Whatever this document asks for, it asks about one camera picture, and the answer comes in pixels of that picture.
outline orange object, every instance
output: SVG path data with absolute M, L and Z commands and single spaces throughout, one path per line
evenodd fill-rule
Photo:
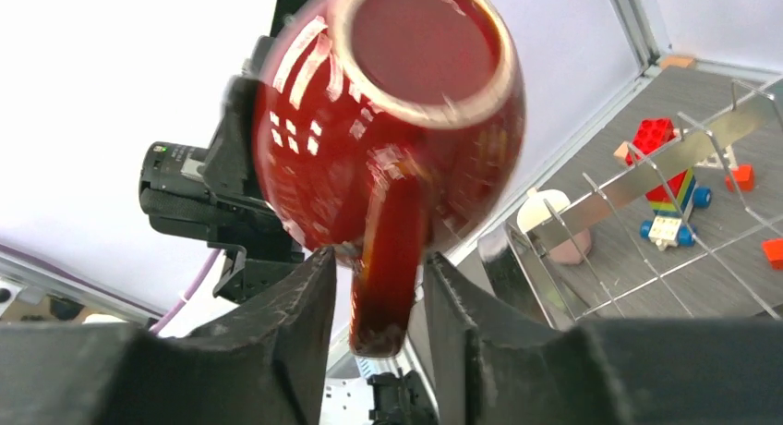
M 628 157 L 628 142 L 624 141 L 614 152 L 614 158 L 617 159 L 620 166 L 625 166 L 626 157 Z
M 753 191 L 755 183 L 755 173 L 753 172 L 753 166 L 751 164 L 741 164 L 737 169 L 732 170 L 734 180 L 737 180 L 737 185 L 742 191 Z M 731 177 L 726 177 L 726 188 L 729 191 L 734 192 L 734 184 L 731 183 Z
M 670 55 L 660 62 L 661 69 L 667 67 L 693 67 L 696 64 L 696 59 L 687 55 Z
M 773 238 L 762 242 L 766 259 L 773 270 L 783 270 L 783 238 Z

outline white backdrop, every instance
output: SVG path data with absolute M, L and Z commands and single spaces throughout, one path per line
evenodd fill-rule
M 783 0 L 643 0 L 675 54 L 783 72 Z
M 493 0 L 522 57 L 536 173 L 639 73 L 609 0 Z M 205 146 L 274 0 L 0 0 L 0 243 L 159 310 L 206 260 L 138 204 L 156 140 Z M 335 329 L 347 322 L 341 274 Z

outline orange lego block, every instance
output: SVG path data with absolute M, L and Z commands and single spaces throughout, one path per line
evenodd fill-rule
M 628 157 L 628 142 L 624 141 L 620 147 L 614 152 L 614 158 L 617 160 L 617 162 L 620 164 L 620 166 L 625 166 L 625 158 Z
M 696 64 L 696 59 L 687 55 L 670 55 L 660 62 L 661 69 L 667 67 L 693 67 Z
M 671 119 L 646 119 L 642 120 L 639 129 L 636 130 L 632 144 L 642 154 L 649 155 L 674 138 L 674 125 L 671 124 Z M 625 156 L 625 164 L 628 166 L 633 164 L 630 152 Z
M 773 238 L 762 242 L 766 259 L 773 270 L 783 270 L 783 238 Z
M 734 176 L 734 180 L 737 180 L 737 186 L 742 191 L 753 191 L 756 186 L 755 172 L 751 164 L 741 164 L 737 169 L 731 171 Z M 734 192 L 734 184 L 731 183 L 731 177 L 726 177 L 726 188 L 729 191 Z

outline table surface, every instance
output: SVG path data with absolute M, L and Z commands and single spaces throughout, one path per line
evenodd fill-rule
M 576 200 L 591 190 L 583 179 L 587 173 L 602 183 L 622 171 L 613 153 L 625 140 L 632 140 L 639 123 L 646 118 L 670 117 L 675 122 L 678 112 L 704 120 L 731 103 L 731 80 L 716 74 L 669 67 L 626 106 L 610 123 L 600 130 L 570 159 L 541 189 L 560 189 Z M 744 193 L 749 207 L 766 219 L 783 213 L 783 164 L 778 160 L 783 152 L 783 131 L 769 125 L 754 132 L 733 146 L 738 164 L 752 164 L 756 188 Z M 735 193 L 727 190 L 722 170 L 698 168 L 694 170 L 700 186 L 713 190 L 711 206 L 694 210 L 691 223 L 705 244 L 714 248 L 724 244 L 749 228 L 759 225 L 750 216 Z M 770 306 L 783 304 L 783 272 L 773 271 L 765 259 L 761 242 L 781 237 L 773 230 L 763 228 L 755 234 L 737 240 L 712 255 L 688 263 L 703 254 L 700 246 L 668 249 L 660 252 L 639 236 L 639 225 L 652 219 L 647 201 L 639 199 L 619 211 L 619 217 L 606 219 L 591 229 L 593 250 L 590 265 L 556 266 L 560 275 L 591 306 L 612 298 L 616 303 L 600 309 L 603 317 L 695 317 L 752 316 L 763 312 L 761 305 L 743 287 L 743 283 L 761 295 Z M 655 277 L 644 263 L 633 242 L 623 230 L 627 226 L 650 264 L 659 272 L 670 272 L 663 285 L 656 281 L 627 297 L 620 295 Z M 783 231 L 783 223 L 775 224 Z M 721 265 L 725 262 L 731 271 Z M 459 268 L 482 287 L 488 287 L 476 251 Z M 603 289 L 598 280 L 611 294 Z M 424 307 L 414 309 L 411 337 L 426 369 L 428 336 Z

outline metal frame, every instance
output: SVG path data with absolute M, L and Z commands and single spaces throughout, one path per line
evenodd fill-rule
M 548 162 L 541 166 L 541 174 L 531 177 L 524 182 L 513 194 L 503 202 L 496 212 L 483 225 L 479 226 L 462 244 L 451 249 L 446 254 L 455 264 L 460 263 L 476 249 L 478 240 L 486 233 L 495 230 L 506 219 L 519 209 L 520 205 L 527 199 L 527 190 L 544 184 L 552 177 L 565 162 L 574 156 L 582 147 L 592 139 L 603 127 L 605 127 L 628 103 L 631 102 L 640 92 L 653 81 L 653 76 L 648 75 L 646 71 L 642 76 L 631 81 L 625 88 L 615 95 L 601 111 L 591 118 L 570 140 L 568 140 L 560 150 L 555 152 Z
M 8 307 L 10 307 L 11 304 L 14 303 L 14 301 L 19 297 L 22 291 L 25 290 L 25 286 L 18 282 L 0 277 L 0 288 L 6 289 L 10 292 L 8 295 L 8 300 L 0 302 L 0 317 L 2 317 L 3 313 L 6 312 Z
M 650 26 L 649 17 L 644 12 L 641 0 L 611 0 L 628 37 L 636 58 L 643 69 L 654 65 L 660 57 L 660 45 Z
M 161 317 L 161 313 L 140 300 L 107 295 L 87 282 L 67 279 L 53 270 L 44 269 L 4 250 L 0 250 L 0 276 L 21 286 L 39 288 L 47 294 L 68 298 L 141 325 L 147 324 L 150 318 Z
M 492 273 L 493 270 L 500 267 L 507 268 L 504 271 L 507 275 L 501 276 L 500 283 L 513 281 L 518 286 L 514 288 L 516 293 L 528 295 L 526 303 L 525 300 L 518 299 L 514 294 L 509 294 L 510 291 L 501 291 L 501 293 L 506 293 L 501 297 L 529 316 L 538 318 L 552 327 L 567 329 L 573 322 L 585 317 L 596 316 L 600 310 L 609 306 L 621 317 L 625 317 L 617 303 L 618 300 L 649 285 L 660 284 L 677 300 L 687 317 L 695 317 L 669 285 L 667 277 L 679 269 L 709 256 L 719 263 L 724 271 L 753 298 L 764 314 L 779 320 L 780 316 L 777 310 L 765 300 L 764 295 L 759 294 L 748 285 L 741 274 L 721 257 L 720 251 L 762 229 L 770 230 L 777 236 L 783 237 L 783 230 L 775 226 L 783 221 L 783 214 L 764 218 L 751 208 L 748 201 L 744 199 L 736 178 L 731 173 L 729 161 L 725 156 L 719 154 L 732 143 L 769 123 L 775 124 L 775 130 L 783 132 L 783 77 L 767 82 L 761 88 L 755 88 L 741 80 L 734 80 L 731 87 L 732 103 L 704 122 L 698 122 L 684 113 L 679 113 L 679 119 L 686 126 L 681 127 L 684 129 L 680 131 L 677 138 L 651 155 L 644 155 L 629 144 L 629 150 L 638 160 L 634 159 L 634 165 L 628 170 L 614 176 L 602 185 L 598 185 L 593 178 L 583 174 L 584 180 L 593 191 L 562 212 L 556 212 L 549 206 L 551 217 L 546 222 L 527 233 L 522 233 L 516 226 L 506 223 L 496 232 L 483 238 L 479 242 L 479 255 L 488 273 Z M 746 90 L 749 93 L 738 99 L 740 90 Z M 662 187 L 669 199 L 676 201 L 674 193 L 667 183 L 669 178 L 715 153 L 718 153 L 717 159 L 719 159 L 724 173 L 732 182 L 739 203 L 743 210 L 755 220 L 756 225 L 720 245 L 710 247 L 698 236 L 695 229 L 687 222 L 687 218 L 684 217 L 682 209 L 678 207 L 677 211 L 683 219 L 683 225 L 704 252 L 669 270 L 658 270 L 648 260 L 631 229 L 622 221 L 618 210 L 634 200 L 642 198 L 647 191 L 657 187 Z M 614 217 L 620 222 L 625 234 L 636 247 L 636 251 L 644 263 L 653 272 L 654 277 L 613 296 L 596 273 L 590 260 L 583 254 L 587 269 L 607 296 L 603 303 L 587 307 L 584 301 L 571 291 L 567 282 L 553 271 L 548 263 L 547 251 L 564 242 L 570 241 L 575 244 L 573 233 L 581 232 L 609 217 Z M 491 275 L 490 280 L 494 280 L 493 283 L 495 283 L 499 281 L 499 277 Z M 558 316 L 565 318 L 566 322 L 559 321 Z
M 735 67 L 733 65 L 726 65 L 708 60 L 696 60 L 694 68 L 704 72 L 731 77 L 732 79 L 744 79 L 756 83 L 767 83 L 783 75 L 781 72 L 770 71 L 769 69 L 762 69 L 759 67 Z

